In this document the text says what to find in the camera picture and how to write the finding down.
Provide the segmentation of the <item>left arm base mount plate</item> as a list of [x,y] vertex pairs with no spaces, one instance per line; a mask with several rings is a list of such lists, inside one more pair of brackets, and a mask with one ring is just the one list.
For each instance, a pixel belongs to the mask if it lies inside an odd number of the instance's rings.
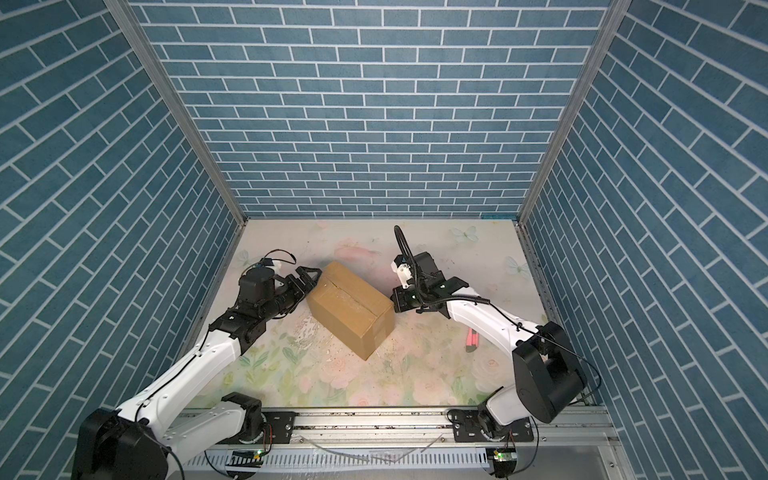
[[297,413],[294,411],[261,411],[247,413],[237,442],[241,444],[289,444],[293,435]]

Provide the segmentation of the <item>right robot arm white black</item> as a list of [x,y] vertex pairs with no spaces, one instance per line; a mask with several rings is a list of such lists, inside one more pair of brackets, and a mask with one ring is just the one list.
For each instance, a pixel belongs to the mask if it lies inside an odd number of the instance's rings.
[[503,310],[466,281],[445,277],[427,252],[413,258],[397,255],[392,270],[400,281],[392,294],[398,313],[439,313],[469,327],[510,357],[512,383],[479,406],[492,427],[529,417],[549,424],[586,387],[579,357],[558,324],[537,324]]

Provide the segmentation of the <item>pink utility knife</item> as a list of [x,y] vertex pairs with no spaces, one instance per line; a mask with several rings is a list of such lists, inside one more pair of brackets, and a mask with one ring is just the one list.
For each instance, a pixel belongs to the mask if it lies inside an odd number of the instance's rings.
[[472,353],[477,350],[479,346],[479,334],[474,329],[469,329],[467,332],[465,351]]

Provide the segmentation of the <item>brown cardboard express box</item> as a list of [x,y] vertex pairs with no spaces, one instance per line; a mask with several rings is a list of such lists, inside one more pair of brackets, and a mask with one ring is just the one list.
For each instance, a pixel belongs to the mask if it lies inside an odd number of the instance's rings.
[[312,316],[363,360],[395,328],[393,302],[338,261],[322,271],[307,304]]

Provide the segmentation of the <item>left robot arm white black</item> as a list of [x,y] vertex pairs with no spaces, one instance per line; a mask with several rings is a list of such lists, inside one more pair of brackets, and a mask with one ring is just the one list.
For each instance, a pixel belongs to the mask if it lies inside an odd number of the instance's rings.
[[117,408],[99,408],[81,424],[75,479],[166,479],[222,440],[266,443],[270,429],[259,399],[229,393],[208,412],[174,427],[190,401],[235,363],[317,286],[322,272],[299,266],[279,276],[269,259],[239,278],[234,305],[211,322],[203,339],[157,380]]

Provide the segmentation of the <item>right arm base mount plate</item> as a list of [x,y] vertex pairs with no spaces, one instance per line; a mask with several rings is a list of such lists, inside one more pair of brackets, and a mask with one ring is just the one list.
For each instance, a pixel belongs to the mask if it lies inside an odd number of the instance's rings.
[[498,424],[486,411],[452,408],[446,419],[457,443],[479,442],[531,442],[534,440],[532,424],[520,419],[508,425]]

